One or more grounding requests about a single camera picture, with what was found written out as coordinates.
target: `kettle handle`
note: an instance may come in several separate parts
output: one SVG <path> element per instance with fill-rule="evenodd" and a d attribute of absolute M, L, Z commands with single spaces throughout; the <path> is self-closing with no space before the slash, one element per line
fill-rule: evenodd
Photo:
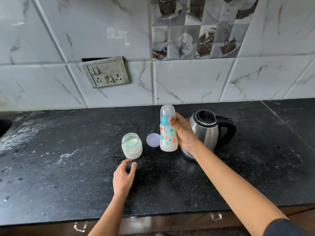
<path fill-rule="evenodd" d="M 221 147 L 228 143 L 236 133 L 236 125 L 231 118 L 215 115 L 219 127 L 227 127 L 227 133 L 218 141 L 216 147 Z"/>

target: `jar lid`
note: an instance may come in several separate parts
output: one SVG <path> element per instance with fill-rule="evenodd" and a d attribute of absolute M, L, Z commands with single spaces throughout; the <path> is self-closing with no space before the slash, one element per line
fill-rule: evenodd
<path fill-rule="evenodd" d="M 147 136 L 147 143 L 151 147 L 158 147 L 160 145 L 160 134 L 151 133 Z"/>

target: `drawer handle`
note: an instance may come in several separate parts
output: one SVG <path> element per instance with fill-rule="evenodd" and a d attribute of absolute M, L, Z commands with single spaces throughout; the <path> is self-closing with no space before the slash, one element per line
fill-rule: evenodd
<path fill-rule="evenodd" d="M 77 228 L 77 224 L 78 224 L 78 222 L 75 222 L 75 223 L 74 223 L 74 227 L 73 227 L 74 230 L 84 233 L 85 230 L 86 230 L 86 227 L 88 226 L 88 222 L 85 222 L 85 223 L 84 223 L 83 229 Z"/>
<path fill-rule="evenodd" d="M 215 215 L 211 213 L 211 218 L 214 222 L 217 222 L 222 219 L 222 214 L 220 212 L 218 212 L 217 214 L 218 214 L 218 218 L 215 218 Z"/>

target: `baby bottle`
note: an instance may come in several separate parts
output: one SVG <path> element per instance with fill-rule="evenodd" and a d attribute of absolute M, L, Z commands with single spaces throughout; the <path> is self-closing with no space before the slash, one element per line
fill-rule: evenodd
<path fill-rule="evenodd" d="M 173 107 L 173 105 L 163 105 L 160 111 L 160 148 L 166 152 L 172 152 L 178 148 L 177 132 L 175 128 L 173 128 L 168 122 L 170 116 L 173 116 L 173 118 L 176 117 L 175 108 Z"/>

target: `stainless steel kettle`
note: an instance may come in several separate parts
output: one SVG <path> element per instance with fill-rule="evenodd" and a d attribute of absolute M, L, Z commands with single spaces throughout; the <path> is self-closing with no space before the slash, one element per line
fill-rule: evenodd
<path fill-rule="evenodd" d="M 231 118 L 216 115 L 209 110 L 199 110 L 190 118 L 189 123 L 198 139 L 211 151 L 228 143 L 235 135 L 236 126 Z M 221 127 L 227 127 L 226 134 L 219 139 Z M 191 160 L 195 158 L 187 151 L 181 150 Z"/>

